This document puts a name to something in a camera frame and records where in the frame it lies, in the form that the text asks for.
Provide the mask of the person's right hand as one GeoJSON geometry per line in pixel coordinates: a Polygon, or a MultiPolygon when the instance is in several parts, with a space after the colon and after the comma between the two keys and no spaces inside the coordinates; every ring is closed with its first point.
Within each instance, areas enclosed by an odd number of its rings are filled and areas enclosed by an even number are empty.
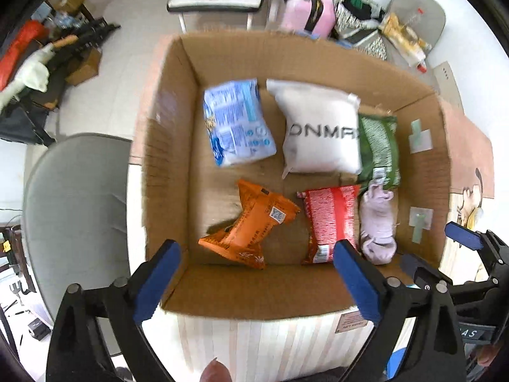
{"type": "Polygon", "coordinates": [[[479,366],[489,367],[498,355],[502,344],[483,345],[476,351],[476,361],[479,366]]]}

